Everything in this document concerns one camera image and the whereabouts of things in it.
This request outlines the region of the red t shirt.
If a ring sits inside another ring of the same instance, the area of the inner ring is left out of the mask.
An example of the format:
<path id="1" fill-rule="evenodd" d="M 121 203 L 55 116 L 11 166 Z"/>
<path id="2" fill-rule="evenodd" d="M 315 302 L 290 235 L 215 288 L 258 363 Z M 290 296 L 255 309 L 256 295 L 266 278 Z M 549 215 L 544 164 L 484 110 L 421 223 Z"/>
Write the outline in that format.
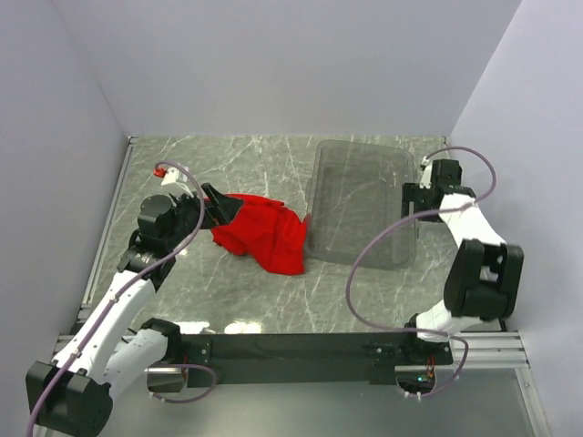
<path id="1" fill-rule="evenodd" d="M 235 218 L 210 230 L 213 242 L 236 256 L 251 256 L 265 271 L 296 276 L 304 268 L 308 221 L 282 201 L 232 194 L 243 201 Z"/>

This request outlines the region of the clear plastic storage bin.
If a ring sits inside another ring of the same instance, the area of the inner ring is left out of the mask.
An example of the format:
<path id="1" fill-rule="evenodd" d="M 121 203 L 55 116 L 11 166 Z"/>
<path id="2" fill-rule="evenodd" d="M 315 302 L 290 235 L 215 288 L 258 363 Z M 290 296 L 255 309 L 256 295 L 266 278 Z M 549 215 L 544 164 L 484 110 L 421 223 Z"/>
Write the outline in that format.
<path id="1" fill-rule="evenodd" d="M 414 158 L 406 150 L 322 141 L 306 188 L 306 254 L 354 264 L 374 237 L 401 218 L 403 184 L 415 177 Z"/>

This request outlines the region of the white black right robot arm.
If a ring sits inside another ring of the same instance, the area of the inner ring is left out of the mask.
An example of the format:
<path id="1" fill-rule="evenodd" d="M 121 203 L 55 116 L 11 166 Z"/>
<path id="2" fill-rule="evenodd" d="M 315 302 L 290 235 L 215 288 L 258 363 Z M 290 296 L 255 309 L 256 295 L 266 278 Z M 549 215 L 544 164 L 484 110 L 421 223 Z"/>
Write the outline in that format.
<path id="1" fill-rule="evenodd" d="M 457 247 L 443 298 L 411 320 L 419 340 L 437 343 L 482 321 L 503 320 L 513 313 L 524 251 L 507 243 L 490 225 L 476 193 L 462 185 L 458 161 L 426 158 L 421 169 L 419 182 L 403 185 L 402 216 L 444 224 Z"/>

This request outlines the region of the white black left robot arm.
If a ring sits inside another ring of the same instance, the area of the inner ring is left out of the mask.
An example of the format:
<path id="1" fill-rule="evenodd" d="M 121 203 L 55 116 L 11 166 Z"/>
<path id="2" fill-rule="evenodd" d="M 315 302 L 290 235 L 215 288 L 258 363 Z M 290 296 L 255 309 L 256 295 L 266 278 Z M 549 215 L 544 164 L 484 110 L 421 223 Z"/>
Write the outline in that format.
<path id="1" fill-rule="evenodd" d="M 71 436 L 97 436 L 116 400 L 148 367 L 173 361 L 184 367 L 181 332 L 165 320 L 147 322 L 132 340 L 128 325 L 156 295 L 177 255 L 200 229 L 233 221 L 243 205 L 212 185 L 196 193 L 146 198 L 109 289 L 74 338 L 49 362 L 26 374 L 30 407 L 27 435 L 36 426 Z"/>

